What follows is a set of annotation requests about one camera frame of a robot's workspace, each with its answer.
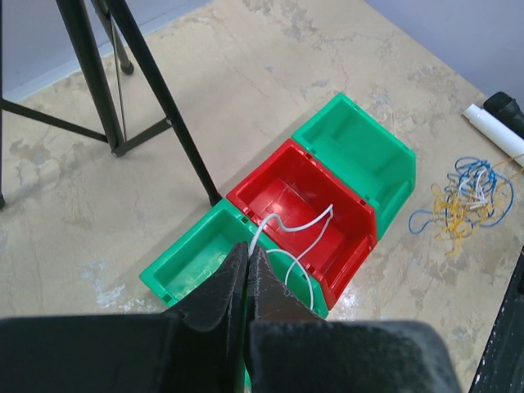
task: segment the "concrete floor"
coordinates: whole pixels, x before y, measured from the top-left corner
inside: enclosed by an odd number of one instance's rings
[[[147,42],[223,195],[339,91],[417,152],[415,192],[329,318],[426,321],[469,386],[524,242],[524,183],[459,257],[407,221],[458,157],[504,157],[460,116],[483,96],[361,0],[216,0]],[[139,70],[124,97],[130,135],[163,117]],[[80,74],[25,105],[101,129]],[[164,309],[138,275],[209,209],[174,133],[116,159],[14,115],[4,130],[0,315]]]

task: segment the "green plastic container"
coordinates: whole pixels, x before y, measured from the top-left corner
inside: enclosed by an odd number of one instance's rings
[[[343,93],[292,137],[369,202],[381,238],[415,188],[415,153]]]
[[[234,244],[250,242],[255,231],[256,226],[240,210],[222,200],[146,268],[140,278],[170,307],[214,273]],[[266,250],[278,248],[264,233],[258,244]],[[283,281],[292,259],[271,253],[269,260],[273,271]],[[310,276],[309,279],[313,287],[314,312],[326,318],[328,307],[320,284]],[[309,307],[309,288],[299,267],[293,268],[287,285]]]

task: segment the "white cylinder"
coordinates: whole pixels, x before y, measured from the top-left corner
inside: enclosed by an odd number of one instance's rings
[[[495,145],[504,150],[508,156],[516,157],[524,154],[524,140],[500,123],[489,112],[471,104],[463,115]],[[524,168],[524,156],[518,157],[515,161]]]

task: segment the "tangled rope pile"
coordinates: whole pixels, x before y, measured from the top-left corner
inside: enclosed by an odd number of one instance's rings
[[[435,195],[433,210],[415,210],[409,218],[409,231],[419,234],[427,225],[434,223],[440,231],[435,239],[451,242],[451,250],[446,255],[456,255],[462,250],[462,243],[479,228],[492,228],[508,214],[515,196],[511,179],[494,171],[499,165],[491,166],[488,160],[476,157],[462,157],[455,161],[455,173],[449,173],[449,185],[442,189],[433,183],[431,191]],[[412,221],[418,215],[430,215],[419,229],[413,229]]]

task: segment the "wall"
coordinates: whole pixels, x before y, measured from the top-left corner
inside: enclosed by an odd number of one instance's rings
[[[524,108],[522,0],[367,0],[487,95]]]
[[[209,0],[128,0],[144,34]],[[86,0],[101,54],[111,45],[93,6]],[[19,101],[77,70],[66,28],[54,0],[3,0],[3,93]]]

